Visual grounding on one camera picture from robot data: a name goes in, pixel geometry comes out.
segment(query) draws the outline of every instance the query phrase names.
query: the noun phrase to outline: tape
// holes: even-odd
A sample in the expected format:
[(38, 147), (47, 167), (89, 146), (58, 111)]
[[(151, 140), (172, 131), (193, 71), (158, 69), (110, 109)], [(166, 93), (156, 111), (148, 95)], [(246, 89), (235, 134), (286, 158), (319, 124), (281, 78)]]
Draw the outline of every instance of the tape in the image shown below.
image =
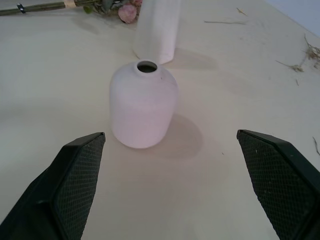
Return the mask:
[(66, 9), (76, 8), (75, 0), (64, 0), (64, 5)]

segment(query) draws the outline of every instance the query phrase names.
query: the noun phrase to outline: tabletop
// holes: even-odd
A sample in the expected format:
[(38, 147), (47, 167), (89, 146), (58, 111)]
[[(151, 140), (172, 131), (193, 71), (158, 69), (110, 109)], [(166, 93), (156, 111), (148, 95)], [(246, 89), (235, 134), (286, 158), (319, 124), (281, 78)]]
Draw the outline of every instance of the tabletop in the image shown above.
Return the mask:
[(276, 62), (298, 64), (304, 34), (320, 39), (263, 0), (185, 0), (164, 65), (176, 114), (162, 142), (135, 150), (111, 133), (108, 96), (115, 70), (137, 60), (135, 29), (78, 8), (0, 17), (0, 221), (63, 145), (105, 132), (83, 240), (278, 240), (236, 134), (289, 141), (320, 170), (320, 70)]

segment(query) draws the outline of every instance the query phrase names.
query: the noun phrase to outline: tall white vase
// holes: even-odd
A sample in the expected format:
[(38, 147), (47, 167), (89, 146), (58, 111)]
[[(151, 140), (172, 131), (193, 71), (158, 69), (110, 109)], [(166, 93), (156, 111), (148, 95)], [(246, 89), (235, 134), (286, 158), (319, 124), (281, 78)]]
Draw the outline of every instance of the tall white vase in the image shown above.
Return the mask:
[(166, 135), (178, 100), (175, 78), (148, 60), (121, 67), (109, 88), (114, 136), (124, 145), (144, 149)]
[(174, 58), (181, 0), (143, 0), (133, 43), (140, 59), (164, 64)]

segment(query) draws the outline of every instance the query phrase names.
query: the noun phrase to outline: flower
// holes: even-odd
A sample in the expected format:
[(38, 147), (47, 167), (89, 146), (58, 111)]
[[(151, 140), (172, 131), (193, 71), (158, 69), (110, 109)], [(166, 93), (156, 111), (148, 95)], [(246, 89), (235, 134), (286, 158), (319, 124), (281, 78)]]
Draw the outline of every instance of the flower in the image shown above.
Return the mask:
[(132, 4), (125, 4), (118, 10), (118, 15), (126, 24), (131, 24), (137, 16), (137, 8)]
[(135, 5), (135, 6), (137, 6), (137, 7), (140, 7), (140, 6), (142, 5), (142, 1), (143, 1), (143, 0), (131, 0), (130, 2), (131, 2), (133, 5)]

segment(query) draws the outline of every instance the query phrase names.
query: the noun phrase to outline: black clip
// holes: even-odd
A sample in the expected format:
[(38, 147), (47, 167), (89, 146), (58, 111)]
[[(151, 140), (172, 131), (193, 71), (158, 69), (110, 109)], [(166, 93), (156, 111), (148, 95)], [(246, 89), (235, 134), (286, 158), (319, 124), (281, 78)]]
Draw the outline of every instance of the black clip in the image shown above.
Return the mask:
[(22, 6), (21, 3), (17, 4), (16, 6), (18, 7), (18, 9), (19, 9), (23, 14), (26, 13), (25, 8), (24, 8), (24, 6)]

